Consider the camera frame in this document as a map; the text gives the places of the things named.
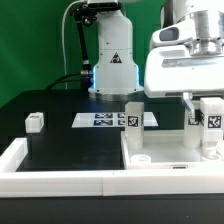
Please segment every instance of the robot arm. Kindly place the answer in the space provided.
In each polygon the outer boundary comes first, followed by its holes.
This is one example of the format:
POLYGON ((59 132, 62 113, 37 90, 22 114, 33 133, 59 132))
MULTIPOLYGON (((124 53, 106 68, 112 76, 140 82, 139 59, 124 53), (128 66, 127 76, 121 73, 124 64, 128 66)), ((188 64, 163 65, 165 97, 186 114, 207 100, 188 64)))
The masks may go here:
POLYGON ((166 3, 172 3, 172 13, 165 13, 165 5, 161 13, 164 28, 151 38, 145 70, 146 95, 184 99, 223 94, 224 1, 166 3))

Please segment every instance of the small white cube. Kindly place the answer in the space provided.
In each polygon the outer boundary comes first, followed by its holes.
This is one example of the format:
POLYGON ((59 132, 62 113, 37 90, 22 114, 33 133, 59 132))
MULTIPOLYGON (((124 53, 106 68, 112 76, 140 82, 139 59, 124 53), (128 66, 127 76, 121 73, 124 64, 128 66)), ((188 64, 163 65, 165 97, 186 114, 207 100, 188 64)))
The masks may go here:
POLYGON ((224 100, 220 97, 201 98, 200 109, 204 115, 224 114, 224 100))
POLYGON ((40 133, 44 126, 44 114, 31 113, 25 120, 26 133, 40 133))

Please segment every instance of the black and white pattern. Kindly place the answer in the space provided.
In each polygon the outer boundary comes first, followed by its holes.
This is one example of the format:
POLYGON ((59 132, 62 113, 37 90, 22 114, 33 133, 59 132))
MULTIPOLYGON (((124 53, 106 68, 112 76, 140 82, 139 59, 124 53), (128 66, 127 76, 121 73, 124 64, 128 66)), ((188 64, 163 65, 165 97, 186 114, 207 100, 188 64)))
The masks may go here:
POLYGON ((222 128, 222 116, 208 116, 208 128, 222 128))
POLYGON ((204 127, 205 115, 201 112, 201 125, 204 127))
POLYGON ((196 121, 190 115, 188 116, 188 125, 189 126, 198 126, 199 124, 200 124, 199 121, 196 121))
POLYGON ((139 127, 139 118, 136 116, 128 116, 129 127, 139 127))
POLYGON ((108 119, 108 118, 113 118, 112 113, 97 113, 95 114, 96 119, 108 119))
POLYGON ((118 120, 119 126, 125 126, 125 120, 118 120))
POLYGON ((117 117, 120 119, 125 119, 125 113, 118 113, 117 117))
POLYGON ((112 126, 113 120, 95 120, 94 126, 112 126))

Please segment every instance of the white plastic frame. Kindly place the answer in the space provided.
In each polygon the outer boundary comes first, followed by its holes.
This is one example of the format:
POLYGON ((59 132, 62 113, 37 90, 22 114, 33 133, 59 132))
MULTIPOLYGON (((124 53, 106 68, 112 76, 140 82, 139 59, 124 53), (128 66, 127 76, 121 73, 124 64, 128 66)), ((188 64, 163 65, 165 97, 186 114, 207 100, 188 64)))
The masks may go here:
POLYGON ((119 171, 15 172, 27 154, 15 139, 0 157, 0 197, 224 193, 224 167, 119 171))

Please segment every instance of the cable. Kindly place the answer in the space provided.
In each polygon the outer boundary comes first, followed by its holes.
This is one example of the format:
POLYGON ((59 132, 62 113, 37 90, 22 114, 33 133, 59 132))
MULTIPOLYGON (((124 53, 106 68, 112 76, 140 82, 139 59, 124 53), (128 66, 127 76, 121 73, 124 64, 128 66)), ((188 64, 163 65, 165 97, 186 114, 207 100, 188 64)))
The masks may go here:
POLYGON ((55 85, 60 84, 60 83, 68 83, 68 82, 80 82, 81 80, 63 80, 59 82, 54 82, 51 85, 49 85, 45 90, 51 90, 55 85))
POLYGON ((51 83, 50 85, 48 85, 45 90, 51 90, 55 85, 57 85, 58 83, 67 83, 67 82, 71 82, 71 81, 75 81, 75 80, 65 80, 67 78, 70 77, 74 77, 74 76, 80 76, 80 73, 74 73, 74 74, 69 74, 69 75, 64 75, 60 78, 58 78, 57 80, 55 80, 53 83, 51 83))
POLYGON ((72 2, 68 7, 67 9, 65 10, 64 12, 64 15, 63 15, 63 19, 62 19, 62 32, 61 32, 61 38, 62 38, 62 51, 63 51, 63 59, 64 59, 64 74, 66 75, 67 74, 67 60, 66 60, 66 52, 65 52, 65 19, 66 19, 66 16, 67 16, 67 13, 69 11, 69 9, 75 5, 75 4, 78 4, 78 3, 84 3, 86 2, 86 0, 79 0, 79 1, 74 1, 72 2))

